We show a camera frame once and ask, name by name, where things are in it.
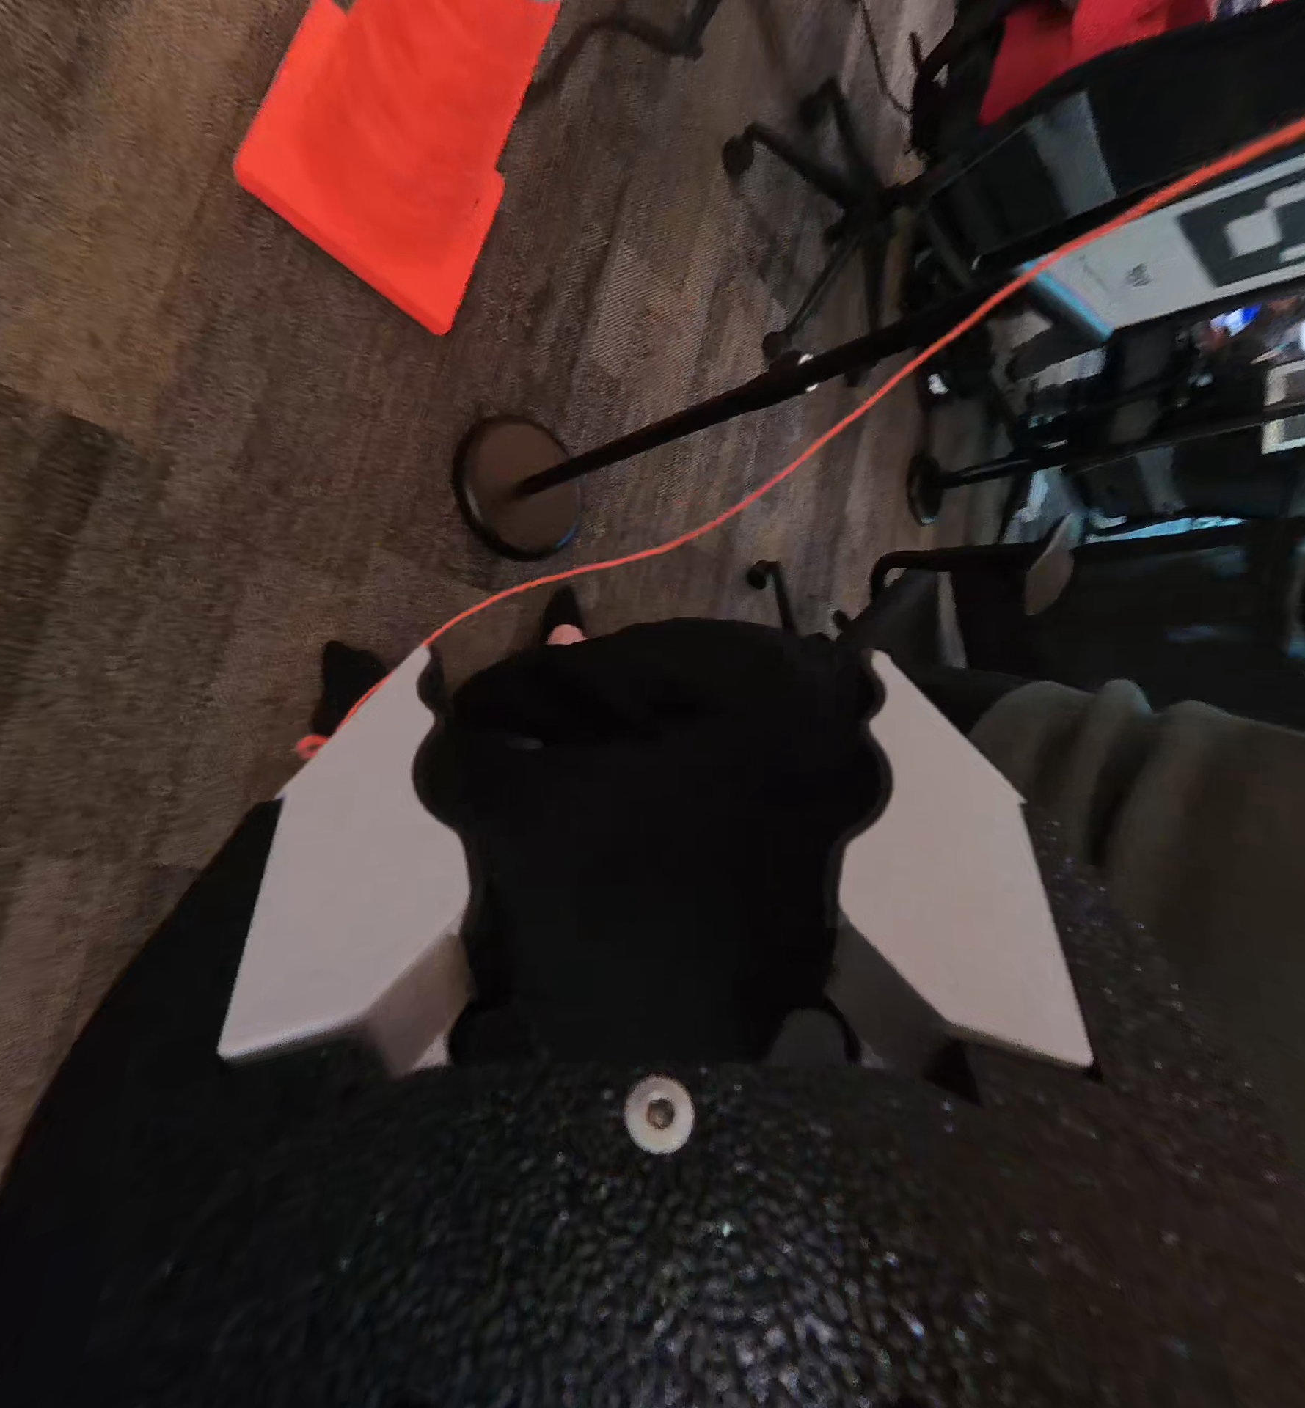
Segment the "person's black shoe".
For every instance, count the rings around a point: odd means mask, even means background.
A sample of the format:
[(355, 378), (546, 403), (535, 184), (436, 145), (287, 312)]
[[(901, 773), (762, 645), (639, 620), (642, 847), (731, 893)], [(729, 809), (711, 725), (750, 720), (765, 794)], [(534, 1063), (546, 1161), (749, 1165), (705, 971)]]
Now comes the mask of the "person's black shoe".
[[(571, 587), (558, 588), (541, 612), (535, 644), (564, 647), (589, 638), (585, 615)], [(310, 762), (371, 693), (389, 677), (389, 668), (373, 653), (340, 642), (325, 644), (320, 656), (320, 695), (310, 731), (295, 746), (302, 764)]]

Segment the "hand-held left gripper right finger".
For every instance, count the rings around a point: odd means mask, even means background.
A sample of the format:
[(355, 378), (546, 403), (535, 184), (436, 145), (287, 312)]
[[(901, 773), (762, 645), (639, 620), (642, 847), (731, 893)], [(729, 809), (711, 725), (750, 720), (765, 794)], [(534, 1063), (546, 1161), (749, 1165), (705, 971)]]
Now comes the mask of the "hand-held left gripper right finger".
[(833, 1001), (877, 1055), (961, 1042), (1090, 1069), (1019, 792), (887, 654), (869, 660), (889, 788), (842, 857)]

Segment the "black mesh office chair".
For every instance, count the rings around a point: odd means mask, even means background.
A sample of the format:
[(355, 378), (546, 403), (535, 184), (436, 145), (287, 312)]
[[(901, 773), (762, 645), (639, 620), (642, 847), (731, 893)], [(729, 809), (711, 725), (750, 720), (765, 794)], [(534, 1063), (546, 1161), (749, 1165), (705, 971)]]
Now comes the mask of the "black mesh office chair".
[(783, 327), (762, 340), (767, 367), (789, 367), (797, 339), (856, 260), (862, 274), (866, 328), (886, 325), (889, 244), (908, 221), (925, 241), (928, 266), (947, 289), (973, 282), (979, 262), (1036, 238), (1065, 217), (1060, 182), (1040, 152), (1043, 119), (1027, 113), (1031, 95), (998, 101), (1006, 80), (1028, 80), (1030, 31), (1037, 22), (1071, 23), (1066, 4), (953, 4), (950, 25), (929, 52), (908, 34), (911, 94), (892, 92), (874, 28), (871, 4), (850, 4), (874, 67), (880, 97), (905, 122), (919, 175), (892, 181), (869, 152), (844, 83), (827, 77), (797, 104), (797, 131), (827, 128), (838, 155), (828, 158), (792, 134), (750, 122), (722, 149), (728, 179), (738, 184), (765, 155), (824, 197), (838, 217), (822, 233), (824, 262)]

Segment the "orange striped traffic cone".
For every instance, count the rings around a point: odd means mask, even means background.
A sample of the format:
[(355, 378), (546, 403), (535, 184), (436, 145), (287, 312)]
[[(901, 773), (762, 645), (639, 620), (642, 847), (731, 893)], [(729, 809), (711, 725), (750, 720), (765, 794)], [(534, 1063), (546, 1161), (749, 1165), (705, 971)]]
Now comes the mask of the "orange striped traffic cone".
[(448, 334), (558, 14), (535, 2), (310, 4), (236, 154), (239, 185)]

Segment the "black framed floor sign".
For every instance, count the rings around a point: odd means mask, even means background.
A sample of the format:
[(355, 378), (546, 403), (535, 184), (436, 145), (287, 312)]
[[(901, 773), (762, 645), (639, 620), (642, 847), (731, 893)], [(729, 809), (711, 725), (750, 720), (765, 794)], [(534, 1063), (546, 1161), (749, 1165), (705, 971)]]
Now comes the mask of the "black framed floor sign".
[(986, 295), (1053, 256), (1096, 236), (1144, 199), (1179, 200), (1185, 178), (1218, 179), (1260, 161), (1263, 139), (1305, 122), (1305, 4), (1274, 4), (1113, 50), (1051, 82), (1027, 113), (1043, 119), (1040, 152), (1060, 182), (1065, 217), (1036, 238), (979, 262), (973, 282), (947, 289), (928, 266), (908, 221), (889, 244), (886, 325), (866, 328), (854, 260), (797, 339), (789, 367), (765, 370), (719, 397), (629, 432), (579, 456), (537, 421), (492, 417), (456, 450), (454, 492), (472, 534), (513, 561), (540, 561), (576, 534), (577, 486), (592, 474), (801, 397), (824, 382), (860, 381), (875, 364), (925, 349), (976, 312)]

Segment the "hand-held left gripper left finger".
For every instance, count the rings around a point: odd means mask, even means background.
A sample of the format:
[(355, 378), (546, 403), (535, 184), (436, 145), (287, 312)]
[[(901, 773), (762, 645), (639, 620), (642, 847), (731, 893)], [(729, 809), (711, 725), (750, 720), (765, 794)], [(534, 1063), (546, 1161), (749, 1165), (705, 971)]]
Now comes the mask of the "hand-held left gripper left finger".
[(280, 791), (220, 1057), (257, 1063), (353, 1039), (391, 1073), (450, 1066), (472, 995), (457, 835), (415, 788), (433, 716), (417, 650)]

